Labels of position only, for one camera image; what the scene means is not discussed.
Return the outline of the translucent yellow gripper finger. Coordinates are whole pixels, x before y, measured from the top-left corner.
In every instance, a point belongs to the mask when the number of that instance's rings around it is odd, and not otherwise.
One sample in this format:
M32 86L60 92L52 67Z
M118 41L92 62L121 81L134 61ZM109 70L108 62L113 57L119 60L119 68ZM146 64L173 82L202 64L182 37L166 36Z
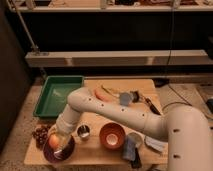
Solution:
M56 149L53 149L53 154L55 157L61 157L63 151L68 147L70 138L68 136L60 135L58 133L53 133L59 138L59 146Z

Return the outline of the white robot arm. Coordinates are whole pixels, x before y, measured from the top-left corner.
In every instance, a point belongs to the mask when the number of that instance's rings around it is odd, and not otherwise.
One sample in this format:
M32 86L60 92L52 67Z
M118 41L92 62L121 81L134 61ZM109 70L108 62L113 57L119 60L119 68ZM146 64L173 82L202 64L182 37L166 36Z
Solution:
M204 114L191 106L178 106L156 115L107 103L94 97L87 87L71 92L58 116L55 149L68 144L84 112L97 113L128 128L168 142L168 171L213 171L213 133Z

